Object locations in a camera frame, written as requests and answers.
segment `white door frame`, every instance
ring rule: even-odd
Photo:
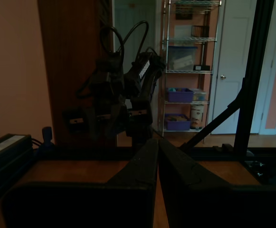
[[[212,66],[212,82],[210,85],[210,101],[209,101],[209,114],[208,123],[213,120],[214,106],[215,106],[215,96],[216,96],[216,86],[218,78],[218,68],[219,68],[219,58],[221,50],[221,38],[222,38],[222,28],[224,22],[224,10],[225,10],[225,0],[221,1],[221,6],[219,8],[218,22],[217,22],[217,33],[216,33],[216,44],[214,49],[214,61]]]
[[[216,86],[217,86],[217,78],[218,78],[218,68],[219,68],[219,58],[220,58],[220,49],[221,49],[221,38],[222,38],[222,28],[223,28],[223,21],[224,21],[224,14],[225,14],[225,0],[222,0],[222,5],[219,12],[218,17],[218,25],[221,25],[217,29],[217,43],[215,47],[215,53],[214,53],[214,61],[213,61],[213,76],[212,76],[212,82],[211,82],[211,102],[209,103],[209,117],[208,117],[208,123],[210,123],[213,120],[213,113],[214,113],[214,105],[215,105],[215,95],[216,95]],[[276,18],[276,15],[272,15],[271,20],[274,20]],[[261,74],[261,80],[263,81],[262,85],[259,87],[258,92],[261,91],[258,95],[258,100],[262,101],[263,105],[260,104],[260,109],[263,107],[263,115],[262,120],[260,124],[259,134],[276,134],[276,129],[265,129],[266,127],[266,119],[267,114],[269,110],[269,105],[271,101],[271,95],[276,75],[276,27],[272,27],[272,29],[269,30],[269,33],[271,33],[271,36],[273,42],[270,42],[268,46],[266,47],[266,53],[268,55],[273,55],[272,61],[266,61],[264,62],[264,65],[262,67],[262,74]]]
[[[114,11],[115,11],[115,0],[112,0],[112,17],[113,17],[113,26],[115,26],[114,24]],[[156,2],[156,12],[155,12],[155,51],[157,53],[160,53],[160,48],[161,48],[161,16],[162,16],[162,0],[155,0]],[[115,34],[113,35],[113,42],[114,42],[114,51],[115,51]],[[159,123],[158,123],[158,119],[159,117],[159,83],[157,83],[157,86],[155,87],[155,91],[152,95],[152,99],[154,102],[151,103],[152,106],[152,113],[153,113],[153,123],[152,123],[152,127],[155,130],[159,129]]]

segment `clear plastic container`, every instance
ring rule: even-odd
[[[193,101],[205,101],[206,92],[202,89],[190,89],[194,92]]]
[[[169,70],[193,70],[197,47],[169,46]]]

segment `box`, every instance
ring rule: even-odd
[[[168,101],[175,103],[190,103],[193,100],[194,92],[187,88],[174,88],[181,91],[169,91],[171,88],[167,88]]]
[[[169,46],[169,70],[193,70],[197,47]]]
[[[193,95],[193,101],[205,101],[206,92],[204,92],[202,89],[190,89],[194,95]]]
[[[187,121],[169,121],[167,120],[169,115],[183,116]],[[183,114],[165,114],[165,127],[167,131],[188,131],[190,129],[190,120]]]

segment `label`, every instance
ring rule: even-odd
[[[11,138],[6,139],[5,141],[0,143],[0,151],[7,148],[8,146],[12,145],[16,141],[18,141],[24,137],[25,137],[24,135],[14,135]]]
[[[149,68],[150,63],[149,60],[146,62],[146,64],[144,65],[143,69],[141,70],[141,72],[139,73],[140,79],[143,78],[145,72],[147,71],[147,69]]]
[[[130,101],[130,99],[125,100],[125,105],[126,105],[127,109],[133,108],[133,105],[132,105],[132,102]]]

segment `black metal bar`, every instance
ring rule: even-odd
[[[241,104],[242,90],[238,93],[235,100],[230,103],[226,110],[224,110],[219,116],[217,116],[212,122],[205,126],[198,134],[191,138],[187,143],[184,143],[180,150],[183,152],[188,151],[197,145],[202,139],[204,139],[208,134],[215,130],[220,124],[222,124],[226,119],[233,115],[239,108]]]
[[[242,94],[242,105],[234,143],[234,152],[242,156],[247,153],[273,5],[274,0],[258,0],[256,5],[247,59],[244,93]]]

